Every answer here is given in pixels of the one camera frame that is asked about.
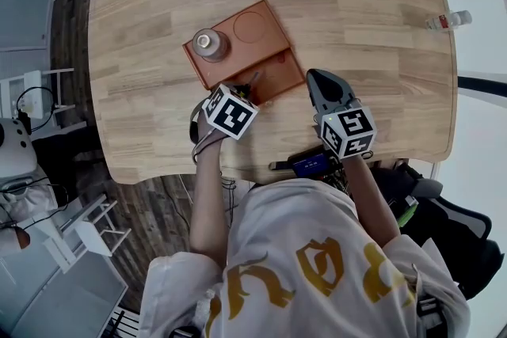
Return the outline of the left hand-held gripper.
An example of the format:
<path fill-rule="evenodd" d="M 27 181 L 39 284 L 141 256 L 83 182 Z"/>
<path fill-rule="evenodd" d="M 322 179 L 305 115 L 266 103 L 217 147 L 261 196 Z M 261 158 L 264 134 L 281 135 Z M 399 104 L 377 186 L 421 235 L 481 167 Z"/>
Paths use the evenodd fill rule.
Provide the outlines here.
<path fill-rule="evenodd" d="M 219 84 L 202 106 L 207 123 L 229 137 L 239 140 L 254 121 L 258 106 L 246 98 L 252 94 L 249 83 L 234 85 L 234 89 Z"/>

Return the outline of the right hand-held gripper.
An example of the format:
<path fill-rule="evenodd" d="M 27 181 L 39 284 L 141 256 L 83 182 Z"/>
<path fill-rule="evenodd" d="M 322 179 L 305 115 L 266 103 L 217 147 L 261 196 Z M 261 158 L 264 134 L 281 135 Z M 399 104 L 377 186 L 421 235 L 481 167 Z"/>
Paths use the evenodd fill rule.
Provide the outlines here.
<path fill-rule="evenodd" d="M 322 143 L 339 160 L 370 153 L 377 135 L 375 121 L 349 83 L 320 69 L 310 69 L 306 78 Z"/>

